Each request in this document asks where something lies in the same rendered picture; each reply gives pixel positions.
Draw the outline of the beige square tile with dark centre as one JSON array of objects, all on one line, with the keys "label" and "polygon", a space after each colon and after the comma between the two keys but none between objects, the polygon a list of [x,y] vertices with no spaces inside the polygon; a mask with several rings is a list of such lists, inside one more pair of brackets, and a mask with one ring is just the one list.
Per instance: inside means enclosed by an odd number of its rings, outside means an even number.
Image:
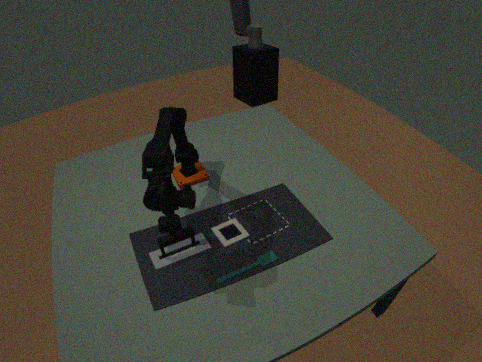
[{"label": "beige square tile with dark centre", "polygon": [[211,229],[224,248],[250,236],[246,229],[240,225],[235,218],[225,223],[218,224]]}]

